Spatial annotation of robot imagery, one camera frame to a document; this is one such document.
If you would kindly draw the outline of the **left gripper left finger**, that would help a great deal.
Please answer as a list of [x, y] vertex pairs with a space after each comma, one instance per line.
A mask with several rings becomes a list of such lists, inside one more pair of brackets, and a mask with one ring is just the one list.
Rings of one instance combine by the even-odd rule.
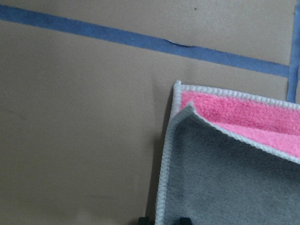
[[149, 217], [139, 217], [137, 224], [138, 225], [150, 225], [150, 218]]

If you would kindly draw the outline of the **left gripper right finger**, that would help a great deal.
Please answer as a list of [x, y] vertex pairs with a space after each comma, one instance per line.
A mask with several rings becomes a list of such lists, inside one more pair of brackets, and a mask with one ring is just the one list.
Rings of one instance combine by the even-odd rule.
[[191, 225], [191, 218], [188, 217], [180, 217], [179, 225]]

